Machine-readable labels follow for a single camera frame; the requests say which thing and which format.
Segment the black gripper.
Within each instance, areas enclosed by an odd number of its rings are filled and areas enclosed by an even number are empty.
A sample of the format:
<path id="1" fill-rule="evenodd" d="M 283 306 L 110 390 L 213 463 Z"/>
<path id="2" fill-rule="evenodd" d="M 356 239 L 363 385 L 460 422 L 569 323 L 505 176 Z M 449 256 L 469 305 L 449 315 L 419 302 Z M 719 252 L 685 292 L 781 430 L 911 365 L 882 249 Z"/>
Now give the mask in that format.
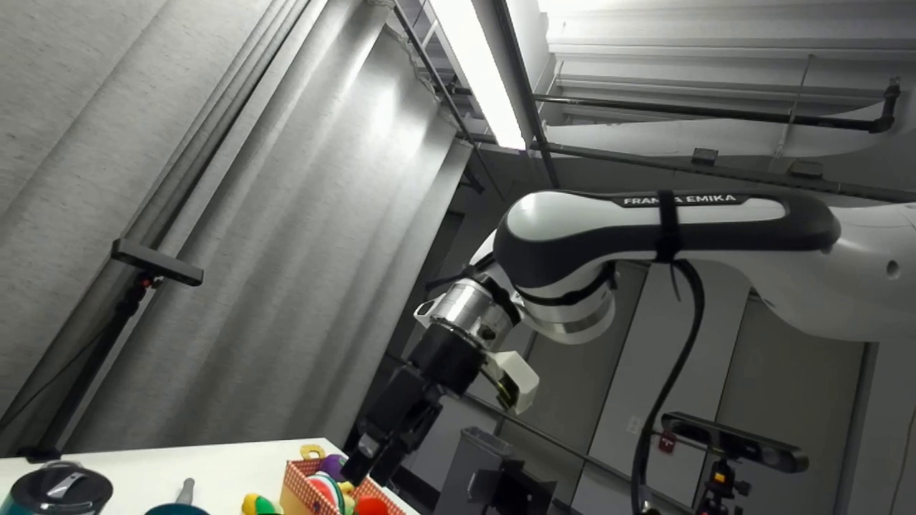
<path id="1" fill-rule="evenodd" d="M 399 370 L 357 418 L 344 479 L 356 488 L 366 479 L 387 483 L 400 460 L 426 439 L 437 415 L 440 390 L 412 368 Z"/>

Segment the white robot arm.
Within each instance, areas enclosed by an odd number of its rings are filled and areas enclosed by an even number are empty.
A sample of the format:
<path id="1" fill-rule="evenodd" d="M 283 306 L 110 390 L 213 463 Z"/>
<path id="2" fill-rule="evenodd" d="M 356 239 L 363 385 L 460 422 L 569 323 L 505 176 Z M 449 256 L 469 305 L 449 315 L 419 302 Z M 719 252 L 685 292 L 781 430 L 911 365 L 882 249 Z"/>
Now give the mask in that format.
<path id="1" fill-rule="evenodd" d="M 622 263 L 701 263 L 739 272 L 791 327 L 837 342 L 907 345 L 916 313 L 912 210 L 831 206 L 801 192 L 533 192 L 516 202 L 466 270 L 414 310 L 424 339 L 369 409 L 344 479 L 387 482 L 440 413 L 490 378 L 497 405 L 527 409 L 539 375 L 500 342 L 529 327 L 590 345 L 616 317 Z"/>

